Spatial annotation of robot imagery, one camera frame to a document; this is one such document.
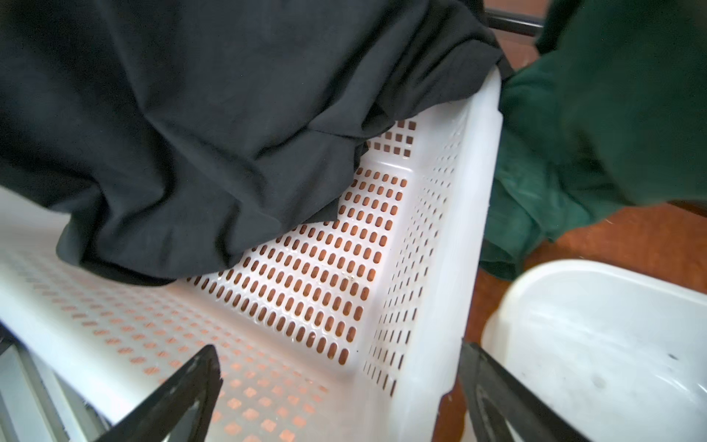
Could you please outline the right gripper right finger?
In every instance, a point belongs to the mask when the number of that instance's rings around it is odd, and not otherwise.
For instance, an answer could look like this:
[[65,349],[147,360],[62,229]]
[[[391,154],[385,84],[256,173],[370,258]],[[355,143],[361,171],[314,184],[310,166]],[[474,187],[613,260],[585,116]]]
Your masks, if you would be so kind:
[[462,344],[458,378],[479,441],[587,439],[478,344]]

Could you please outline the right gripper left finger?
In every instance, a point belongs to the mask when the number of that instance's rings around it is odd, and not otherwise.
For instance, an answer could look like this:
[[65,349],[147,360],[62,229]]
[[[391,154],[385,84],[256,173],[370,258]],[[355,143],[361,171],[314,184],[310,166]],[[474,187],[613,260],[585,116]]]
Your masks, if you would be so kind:
[[204,441],[223,380],[208,344],[100,441]]

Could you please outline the black t-shirt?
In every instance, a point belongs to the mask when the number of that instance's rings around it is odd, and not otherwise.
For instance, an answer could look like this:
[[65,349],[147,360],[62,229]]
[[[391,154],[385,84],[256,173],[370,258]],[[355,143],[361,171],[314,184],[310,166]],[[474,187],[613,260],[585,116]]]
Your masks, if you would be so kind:
[[479,1],[5,1],[1,183],[166,285],[332,221],[366,141],[510,66]]

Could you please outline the white perforated laundry basket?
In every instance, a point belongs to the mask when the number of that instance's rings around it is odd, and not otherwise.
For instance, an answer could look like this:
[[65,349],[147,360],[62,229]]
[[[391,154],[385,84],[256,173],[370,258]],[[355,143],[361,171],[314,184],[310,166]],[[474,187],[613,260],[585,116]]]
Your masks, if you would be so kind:
[[67,217],[1,193],[1,322],[53,398],[122,420],[202,347],[224,381],[211,441],[428,441],[455,383],[502,115],[467,101],[371,140],[333,223],[165,287],[61,262]]

